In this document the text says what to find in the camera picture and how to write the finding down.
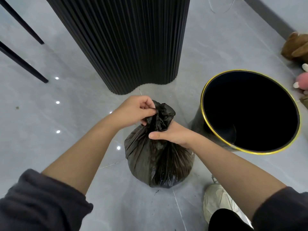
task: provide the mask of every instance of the cable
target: cable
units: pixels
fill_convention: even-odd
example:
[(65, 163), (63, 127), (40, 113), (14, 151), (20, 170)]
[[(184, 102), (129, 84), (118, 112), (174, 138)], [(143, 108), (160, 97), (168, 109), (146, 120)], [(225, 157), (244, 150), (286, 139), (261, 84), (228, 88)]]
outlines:
[(224, 14), (224, 13), (228, 12), (228, 11), (231, 9), (231, 7), (233, 6), (234, 2), (235, 2), (235, 0), (233, 0), (231, 6), (230, 6), (229, 9), (227, 9), (225, 12), (217, 13), (217, 12), (213, 11), (213, 7), (212, 7), (212, 5), (211, 5), (211, 1), (209, 0), (209, 4), (210, 4), (211, 11), (212, 11), (214, 14)]

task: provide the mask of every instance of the stuffed toy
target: stuffed toy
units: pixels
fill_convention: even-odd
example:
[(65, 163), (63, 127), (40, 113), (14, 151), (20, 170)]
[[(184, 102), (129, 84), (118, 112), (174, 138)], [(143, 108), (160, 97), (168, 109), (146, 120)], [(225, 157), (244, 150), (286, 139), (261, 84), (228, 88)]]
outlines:
[(281, 55), (288, 60), (308, 63), (308, 34), (293, 32), (285, 42)]
[(296, 82), (293, 84), (293, 87), (303, 89), (304, 94), (308, 95), (308, 64), (304, 64), (302, 67), (306, 72), (301, 73), (296, 78)]

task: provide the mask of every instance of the brown plush toy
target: brown plush toy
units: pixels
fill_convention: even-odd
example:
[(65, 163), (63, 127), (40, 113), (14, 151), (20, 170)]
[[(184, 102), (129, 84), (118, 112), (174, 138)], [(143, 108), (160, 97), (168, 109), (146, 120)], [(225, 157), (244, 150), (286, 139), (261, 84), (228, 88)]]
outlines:
[(281, 55), (288, 60), (308, 63), (308, 34), (293, 32), (285, 42)]

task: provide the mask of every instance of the dark gray sleeve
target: dark gray sleeve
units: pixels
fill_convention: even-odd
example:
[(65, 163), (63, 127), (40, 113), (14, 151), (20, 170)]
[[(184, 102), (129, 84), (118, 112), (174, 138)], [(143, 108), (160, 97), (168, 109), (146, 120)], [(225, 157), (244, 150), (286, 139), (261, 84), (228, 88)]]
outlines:
[(92, 209), (78, 190), (28, 169), (0, 199), (0, 230), (77, 231)]
[(268, 198), (252, 218), (255, 230), (308, 230), (308, 193), (286, 187)]

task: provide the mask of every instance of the black metal leg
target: black metal leg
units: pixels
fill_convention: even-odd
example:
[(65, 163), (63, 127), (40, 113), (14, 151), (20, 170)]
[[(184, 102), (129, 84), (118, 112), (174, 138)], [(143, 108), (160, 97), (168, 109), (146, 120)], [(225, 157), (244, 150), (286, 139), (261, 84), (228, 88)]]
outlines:
[(24, 68), (26, 71), (28, 71), (29, 73), (31, 73), (32, 75), (37, 77), (39, 80), (41, 80), (44, 83), (48, 83), (48, 79), (47, 78), (42, 76), (29, 63), (27, 63), (20, 56), (18, 56), (16, 53), (14, 53), (9, 47), (7, 47), (1, 41), (0, 41), (0, 51), (3, 52), (6, 56), (8, 56), (10, 59), (12, 59), (14, 62), (16, 62), (18, 65), (20, 65), (22, 68)]
[(24, 29), (29, 32), (30, 35), (32, 35), (41, 45), (44, 44), (44, 41), (33, 31), (33, 29), (21, 18), (21, 16), (7, 3), (5, 0), (0, 0), (0, 4), (6, 9), (7, 12), (9, 12), (14, 19), (17, 20), (18, 23), (20, 23), (21, 26), (23, 26)]

